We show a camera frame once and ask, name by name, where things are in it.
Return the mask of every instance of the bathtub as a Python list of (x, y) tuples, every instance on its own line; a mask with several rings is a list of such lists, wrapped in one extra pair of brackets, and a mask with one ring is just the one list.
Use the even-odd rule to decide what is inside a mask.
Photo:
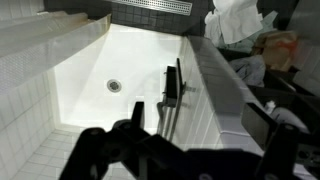
[[(166, 67), (175, 66), (182, 37), (112, 24), (106, 35), (48, 72), (55, 125), (73, 131), (130, 119), (145, 102), (145, 130), (156, 133)], [(115, 79), (121, 90), (111, 92)]]

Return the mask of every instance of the bathroom floor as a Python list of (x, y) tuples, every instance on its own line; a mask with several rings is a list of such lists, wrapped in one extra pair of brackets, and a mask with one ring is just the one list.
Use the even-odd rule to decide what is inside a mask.
[(112, 23), (147, 30), (176, 34), (204, 34), (204, 18), (212, 8), (211, 0), (181, 0), (193, 3), (190, 16), (133, 7), (102, 0), (45, 0), (47, 11), (64, 10), (67, 13), (86, 12), (99, 19), (112, 13)]

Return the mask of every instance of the white bathtub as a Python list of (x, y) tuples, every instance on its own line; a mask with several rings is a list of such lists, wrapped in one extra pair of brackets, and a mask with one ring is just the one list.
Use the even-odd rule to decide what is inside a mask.
[[(134, 103), (145, 102), (145, 129), (154, 134), (168, 65), (175, 65), (182, 37), (111, 25), (109, 32), (49, 72), (58, 128), (79, 126), (110, 130), (131, 117)], [(110, 92), (110, 79), (121, 82)]]

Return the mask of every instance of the bathtub drain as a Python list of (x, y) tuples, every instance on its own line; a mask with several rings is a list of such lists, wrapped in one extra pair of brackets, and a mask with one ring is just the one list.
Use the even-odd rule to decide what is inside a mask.
[(111, 92), (119, 92), (121, 90), (121, 83), (115, 79), (111, 79), (108, 81), (107, 87)]

